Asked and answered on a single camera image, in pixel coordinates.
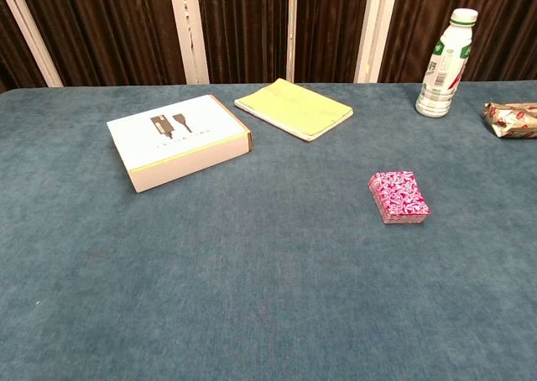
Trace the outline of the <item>gold red foil snack pack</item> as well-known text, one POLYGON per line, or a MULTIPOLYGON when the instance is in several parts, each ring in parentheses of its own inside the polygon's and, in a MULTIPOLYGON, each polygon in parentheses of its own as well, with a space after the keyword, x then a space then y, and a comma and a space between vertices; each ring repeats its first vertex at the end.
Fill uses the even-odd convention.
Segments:
POLYGON ((488 102, 483 118, 498 138, 537 138, 537 102, 488 102))

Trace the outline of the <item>blue felt table cover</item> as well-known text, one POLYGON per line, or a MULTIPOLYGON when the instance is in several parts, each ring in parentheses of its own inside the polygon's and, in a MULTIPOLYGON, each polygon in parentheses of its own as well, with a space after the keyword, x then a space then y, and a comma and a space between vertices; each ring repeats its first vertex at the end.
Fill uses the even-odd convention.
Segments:
POLYGON ((253 150, 144 193, 107 122, 253 85, 0 95, 0 381, 537 381, 537 139, 465 82, 441 119, 415 84, 317 84, 353 116, 305 143, 243 111, 253 150), (384 224, 369 179, 430 208, 384 224))

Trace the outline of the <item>white frame post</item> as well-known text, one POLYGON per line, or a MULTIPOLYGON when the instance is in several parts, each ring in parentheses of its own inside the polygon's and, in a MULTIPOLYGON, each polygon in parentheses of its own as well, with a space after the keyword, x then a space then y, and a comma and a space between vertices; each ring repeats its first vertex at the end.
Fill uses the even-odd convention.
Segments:
POLYGON ((63 87, 47 46, 25 0, 5 0, 48 87, 63 87))
POLYGON ((199 0, 171 0, 171 3, 186 82, 209 84, 199 0))
POLYGON ((354 83, 378 81, 395 0, 367 0, 354 83))
POLYGON ((288 0, 286 80, 289 82, 295 81, 297 1, 298 0, 288 0))

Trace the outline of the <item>pink patterned card stack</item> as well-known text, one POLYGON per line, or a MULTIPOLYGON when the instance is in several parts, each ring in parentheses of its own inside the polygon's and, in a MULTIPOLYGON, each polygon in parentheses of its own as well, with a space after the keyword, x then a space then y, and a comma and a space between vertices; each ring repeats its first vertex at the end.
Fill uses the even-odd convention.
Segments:
POLYGON ((412 171, 375 173, 368 188, 384 224, 422 223, 430 215, 412 171))

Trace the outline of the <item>yellow cover notebook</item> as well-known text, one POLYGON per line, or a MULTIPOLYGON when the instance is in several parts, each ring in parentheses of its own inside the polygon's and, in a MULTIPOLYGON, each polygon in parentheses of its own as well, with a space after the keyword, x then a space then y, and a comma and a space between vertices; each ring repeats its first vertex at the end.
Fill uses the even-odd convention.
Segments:
POLYGON ((306 142, 353 115, 351 107, 281 78, 234 104, 306 142))

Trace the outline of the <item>white cardboard product box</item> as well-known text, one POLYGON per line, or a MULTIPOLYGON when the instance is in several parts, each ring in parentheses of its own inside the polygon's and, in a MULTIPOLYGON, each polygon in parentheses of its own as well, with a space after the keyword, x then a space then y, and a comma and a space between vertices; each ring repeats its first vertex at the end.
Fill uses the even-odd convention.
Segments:
POLYGON ((250 129, 213 95, 107 122, 137 193, 252 151, 250 129))

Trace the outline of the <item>white plastic drink bottle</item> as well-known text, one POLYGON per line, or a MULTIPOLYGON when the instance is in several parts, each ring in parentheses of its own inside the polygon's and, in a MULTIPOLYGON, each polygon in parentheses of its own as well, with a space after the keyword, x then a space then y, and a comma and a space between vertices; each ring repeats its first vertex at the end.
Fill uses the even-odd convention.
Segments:
POLYGON ((472 47, 472 28, 478 11, 456 8, 450 24, 435 44, 416 100, 417 112, 426 117, 443 117, 451 107, 472 47))

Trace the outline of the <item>dark brown curtain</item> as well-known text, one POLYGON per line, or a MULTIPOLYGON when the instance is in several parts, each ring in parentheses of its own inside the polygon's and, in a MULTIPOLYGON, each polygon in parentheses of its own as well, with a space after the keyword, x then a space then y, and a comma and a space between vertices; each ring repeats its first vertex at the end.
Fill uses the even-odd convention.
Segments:
MULTIPOLYGON (((186 81, 171 0, 25 0, 66 86, 186 81)), ((285 74, 287 0, 199 0, 212 83, 285 74)), ((298 0, 295 79, 354 77, 366 0, 298 0)), ((537 0, 395 0, 381 82, 419 82, 455 8, 479 13, 464 79, 537 80, 537 0)))

